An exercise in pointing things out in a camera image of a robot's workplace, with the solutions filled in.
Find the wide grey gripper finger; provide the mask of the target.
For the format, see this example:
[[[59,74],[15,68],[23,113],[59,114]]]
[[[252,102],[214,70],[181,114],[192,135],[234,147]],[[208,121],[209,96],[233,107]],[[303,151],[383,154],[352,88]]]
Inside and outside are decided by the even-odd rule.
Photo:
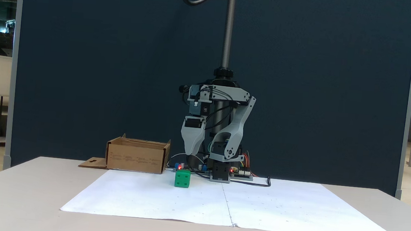
[[[184,141],[185,154],[197,155],[205,140],[205,129],[182,126],[181,136]]]

